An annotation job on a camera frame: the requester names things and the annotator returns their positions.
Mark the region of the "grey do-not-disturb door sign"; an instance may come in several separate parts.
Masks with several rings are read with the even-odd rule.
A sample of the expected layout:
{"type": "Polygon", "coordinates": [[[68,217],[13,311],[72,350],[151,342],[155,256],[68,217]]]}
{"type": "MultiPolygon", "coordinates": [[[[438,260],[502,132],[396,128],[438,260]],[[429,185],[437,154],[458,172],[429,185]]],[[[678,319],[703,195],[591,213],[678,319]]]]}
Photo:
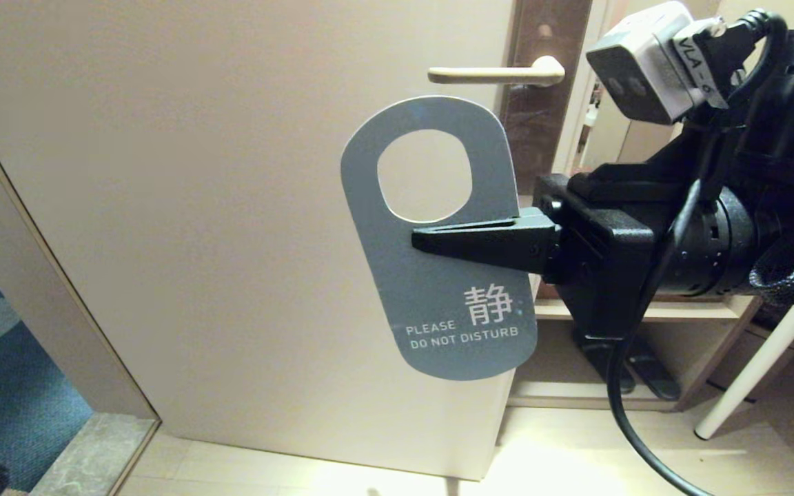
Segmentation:
{"type": "Polygon", "coordinates": [[[426,375],[488,379],[531,357],[538,325],[529,273],[416,250],[414,229],[489,222],[520,214],[507,136],[485,107],[451,95],[394,103],[355,132],[341,156],[341,185],[401,357],[426,375]],[[471,191],[457,211],[413,222],[389,207],[381,155],[409,133],[439,131],[465,148],[471,191]]]}

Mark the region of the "beige door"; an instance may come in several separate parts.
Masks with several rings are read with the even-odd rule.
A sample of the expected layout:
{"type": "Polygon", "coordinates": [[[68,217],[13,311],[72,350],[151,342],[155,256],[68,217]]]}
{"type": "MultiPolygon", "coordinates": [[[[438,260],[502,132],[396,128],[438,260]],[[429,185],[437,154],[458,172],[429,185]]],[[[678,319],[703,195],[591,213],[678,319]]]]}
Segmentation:
{"type": "Polygon", "coordinates": [[[341,156],[518,0],[0,0],[0,166],[174,435],[479,480],[513,367],[407,364],[341,156]]]}

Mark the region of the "blue carpet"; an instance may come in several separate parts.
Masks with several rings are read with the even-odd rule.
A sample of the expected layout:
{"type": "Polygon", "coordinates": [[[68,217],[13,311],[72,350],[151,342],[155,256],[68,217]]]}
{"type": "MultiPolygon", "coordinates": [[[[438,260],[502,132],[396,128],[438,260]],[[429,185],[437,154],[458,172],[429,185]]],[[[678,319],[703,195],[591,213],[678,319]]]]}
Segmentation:
{"type": "Polygon", "coordinates": [[[31,493],[91,417],[0,290],[0,464],[8,490],[31,493]]]}

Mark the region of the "black slipper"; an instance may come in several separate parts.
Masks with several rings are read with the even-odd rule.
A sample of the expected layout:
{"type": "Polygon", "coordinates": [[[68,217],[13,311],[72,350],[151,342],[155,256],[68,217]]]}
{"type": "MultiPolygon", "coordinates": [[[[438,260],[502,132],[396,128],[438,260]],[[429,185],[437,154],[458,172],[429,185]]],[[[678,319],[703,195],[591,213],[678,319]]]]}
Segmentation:
{"type": "Polygon", "coordinates": [[[614,348],[614,342],[588,339],[586,336],[576,338],[576,346],[582,352],[586,361],[592,365],[593,370],[605,384],[609,380],[609,359],[614,348]]]}
{"type": "Polygon", "coordinates": [[[631,343],[627,362],[655,397],[662,401],[680,399],[682,392],[680,383],[670,374],[655,354],[653,347],[642,337],[637,337],[631,343]]]}

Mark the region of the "grey marble threshold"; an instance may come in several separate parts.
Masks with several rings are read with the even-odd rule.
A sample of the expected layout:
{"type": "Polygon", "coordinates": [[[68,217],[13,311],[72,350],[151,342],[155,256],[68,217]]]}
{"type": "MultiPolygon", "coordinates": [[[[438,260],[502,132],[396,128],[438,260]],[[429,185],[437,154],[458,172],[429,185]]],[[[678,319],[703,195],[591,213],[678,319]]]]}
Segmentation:
{"type": "Polygon", "coordinates": [[[92,414],[30,496],[114,496],[160,423],[135,415],[92,414]]]}

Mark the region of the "white table leg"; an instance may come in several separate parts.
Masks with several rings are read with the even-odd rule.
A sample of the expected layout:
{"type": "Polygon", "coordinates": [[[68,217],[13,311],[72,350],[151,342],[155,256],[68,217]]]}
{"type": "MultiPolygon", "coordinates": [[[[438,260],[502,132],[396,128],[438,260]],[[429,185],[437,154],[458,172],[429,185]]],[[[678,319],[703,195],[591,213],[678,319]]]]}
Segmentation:
{"type": "Polygon", "coordinates": [[[794,305],[788,308],[784,317],[772,330],[770,336],[760,346],[736,379],[722,394],[710,411],[693,428],[701,440],[711,439],[716,431],[740,407],[754,387],[773,368],[786,349],[794,342],[794,305]]]}

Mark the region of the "bronze door lock plate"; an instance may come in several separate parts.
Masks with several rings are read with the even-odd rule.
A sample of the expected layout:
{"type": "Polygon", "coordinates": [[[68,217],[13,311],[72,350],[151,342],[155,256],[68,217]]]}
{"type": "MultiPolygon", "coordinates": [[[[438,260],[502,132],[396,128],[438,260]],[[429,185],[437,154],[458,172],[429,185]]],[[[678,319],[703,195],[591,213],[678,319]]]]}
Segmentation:
{"type": "Polygon", "coordinates": [[[553,167],[593,0],[515,0],[507,65],[529,67],[552,56],[564,68],[551,87],[508,85],[500,118],[509,141],[518,194],[530,195],[553,167]]]}

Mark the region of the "wall mirror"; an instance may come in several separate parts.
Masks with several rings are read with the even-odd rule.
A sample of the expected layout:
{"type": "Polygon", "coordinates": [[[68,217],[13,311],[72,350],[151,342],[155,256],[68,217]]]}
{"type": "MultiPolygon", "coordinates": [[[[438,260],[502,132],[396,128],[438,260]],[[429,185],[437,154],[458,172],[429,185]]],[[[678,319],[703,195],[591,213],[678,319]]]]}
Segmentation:
{"type": "MultiPolygon", "coordinates": [[[[607,0],[605,35],[626,16],[645,10],[659,0],[607,0]]],[[[603,163],[640,163],[649,159],[673,137],[674,126],[655,125],[627,119],[608,92],[604,81],[598,81],[600,104],[598,116],[587,136],[582,157],[582,170],[592,172],[603,163]]]]}

